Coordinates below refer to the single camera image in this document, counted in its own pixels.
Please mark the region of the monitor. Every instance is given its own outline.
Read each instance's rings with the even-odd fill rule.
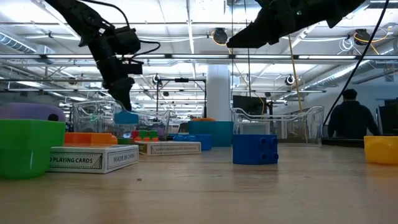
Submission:
[[[263,115],[261,114],[263,107],[264,114],[267,113],[267,99],[261,99],[264,101],[264,105],[262,104],[262,101],[256,96],[233,96],[233,107],[241,108],[250,115]]]

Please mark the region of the transparent plastic container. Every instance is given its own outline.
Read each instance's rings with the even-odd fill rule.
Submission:
[[[253,116],[240,108],[231,109],[234,134],[276,134],[279,143],[322,145],[323,106],[294,115]]]
[[[130,112],[116,101],[75,103],[73,104],[74,132],[111,133],[117,138],[129,138],[131,131],[134,130],[156,130],[159,137],[164,138],[169,133],[171,114],[171,111],[151,114]]]

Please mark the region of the green cup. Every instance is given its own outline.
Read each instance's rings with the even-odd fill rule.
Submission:
[[[62,146],[65,123],[0,119],[0,178],[29,179],[50,165],[51,147]]]

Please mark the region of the dark jacket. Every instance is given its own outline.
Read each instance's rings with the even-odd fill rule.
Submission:
[[[367,129],[373,135],[379,135],[379,129],[369,109],[358,101],[345,101],[336,106],[330,116],[329,137],[336,136],[347,139],[363,139]]]

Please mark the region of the wooden table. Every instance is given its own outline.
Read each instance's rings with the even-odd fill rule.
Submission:
[[[271,166],[233,165],[231,149],[215,149],[105,175],[0,180],[0,223],[398,223],[398,167],[368,165],[362,149],[279,154]]]

